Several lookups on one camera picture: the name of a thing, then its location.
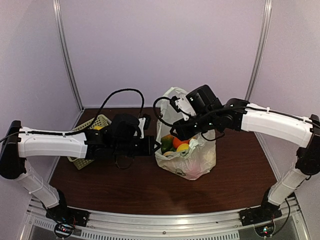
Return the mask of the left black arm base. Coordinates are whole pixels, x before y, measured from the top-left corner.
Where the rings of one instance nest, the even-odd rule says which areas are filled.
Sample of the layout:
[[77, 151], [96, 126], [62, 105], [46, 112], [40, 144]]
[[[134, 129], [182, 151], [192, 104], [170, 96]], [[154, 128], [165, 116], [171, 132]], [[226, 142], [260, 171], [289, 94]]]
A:
[[57, 190], [59, 201], [58, 205], [46, 208], [46, 217], [57, 223], [68, 224], [70, 226], [86, 227], [90, 213], [86, 210], [76, 209], [67, 206], [65, 195]]

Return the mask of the pale green plastic bag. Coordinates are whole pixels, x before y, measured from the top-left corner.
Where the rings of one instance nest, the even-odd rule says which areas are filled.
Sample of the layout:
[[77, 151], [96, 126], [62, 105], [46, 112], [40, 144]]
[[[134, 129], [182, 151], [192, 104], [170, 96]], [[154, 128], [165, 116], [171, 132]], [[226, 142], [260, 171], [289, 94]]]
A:
[[[173, 97], [179, 94], [186, 95], [188, 92], [180, 87], [171, 87], [163, 97]], [[175, 121], [182, 119], [181, 113], [177, 113], [170, 105], [169, 101], [161, 100], [159, 104], [162, 119], [167, 123], [173, 124]], [[170, 133], [170, 127], [157, 121], [156, 141], [161, 142], [161, 138]], [[216, 165], [216, 141], [207, 141], [201, 134], [197, 134], [189, 143], [190, 153], [186, 157], [165, 157], [161, 149], [157, 151], [155, 159], [157, 165], [175, 175], [187, 180], [197, 180], [202, 175], [211, 171]]]

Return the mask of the peach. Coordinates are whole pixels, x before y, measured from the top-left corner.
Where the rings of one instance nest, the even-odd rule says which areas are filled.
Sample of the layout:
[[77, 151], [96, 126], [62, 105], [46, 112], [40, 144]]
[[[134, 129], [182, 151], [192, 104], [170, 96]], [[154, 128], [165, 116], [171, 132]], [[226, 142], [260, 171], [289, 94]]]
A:
[[174, 153], [175, 153], [174, 151], [167, 151], [167, 152], [163, 153], [163, 156], [169, 157], [169, 156], [172, 156]]

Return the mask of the yellow mango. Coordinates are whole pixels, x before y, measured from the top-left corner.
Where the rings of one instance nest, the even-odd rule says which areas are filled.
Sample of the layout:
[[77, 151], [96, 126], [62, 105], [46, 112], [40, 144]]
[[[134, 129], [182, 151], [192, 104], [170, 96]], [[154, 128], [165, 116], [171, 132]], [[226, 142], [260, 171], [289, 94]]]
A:
[[173, 147], [174, 137], [171, 134], [165, 135], [161, 138], [161, 152], [168, 152]]

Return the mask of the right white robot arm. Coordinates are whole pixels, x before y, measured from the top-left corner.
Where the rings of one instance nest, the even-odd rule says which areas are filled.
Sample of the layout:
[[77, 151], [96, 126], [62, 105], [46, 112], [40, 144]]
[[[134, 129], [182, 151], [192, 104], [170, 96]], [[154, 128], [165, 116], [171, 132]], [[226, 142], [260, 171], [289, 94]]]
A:
[[290, 115], [239, 98], [222, 104], [208, 85], [172, 96], [169, 103], [183, 116], [170, 130], [181, 141], [210, 130], [223, 133], [230, 129], [261, 133], [298, 146], [296, 163], [267, 190], [266, 199], [256, 210], [261, 221], [268, 220], [303, 181], [320, 172], [320, 119], [315, 114]]

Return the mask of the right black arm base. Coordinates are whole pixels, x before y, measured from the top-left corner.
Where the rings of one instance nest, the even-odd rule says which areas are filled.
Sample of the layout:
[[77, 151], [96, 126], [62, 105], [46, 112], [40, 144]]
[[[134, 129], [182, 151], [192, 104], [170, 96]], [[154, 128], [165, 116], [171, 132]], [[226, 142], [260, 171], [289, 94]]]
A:
[[283, 215], [279, 205], [268, 202], [268, 193], [270, 192], [270, 189], [271, 188], [268, 188], [265, 191], [260, 206], [247, 207], [238, 212], [242, 226], [268, 222]]

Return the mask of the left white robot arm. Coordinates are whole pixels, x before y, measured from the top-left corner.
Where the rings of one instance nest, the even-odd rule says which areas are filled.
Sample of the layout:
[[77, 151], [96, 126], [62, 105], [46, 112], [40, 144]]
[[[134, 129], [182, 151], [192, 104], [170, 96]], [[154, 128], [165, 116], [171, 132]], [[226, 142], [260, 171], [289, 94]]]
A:
[[151, 156], [160, 147], [152, 135], [145, 135], [150, 116], [136, 118], [117, 114], [106, 126], [87, 126], [77, 131], [41, 131], [23, 127], [19, 120], [11, 123], [1, 139], [0, 175], [15, 180], [38, 198], [61, 222], [72, 218], [64, 195], [36, 173], [28, 157], [54, 156], [85, 160], [104, 160], [107, 157], [129, 158]]

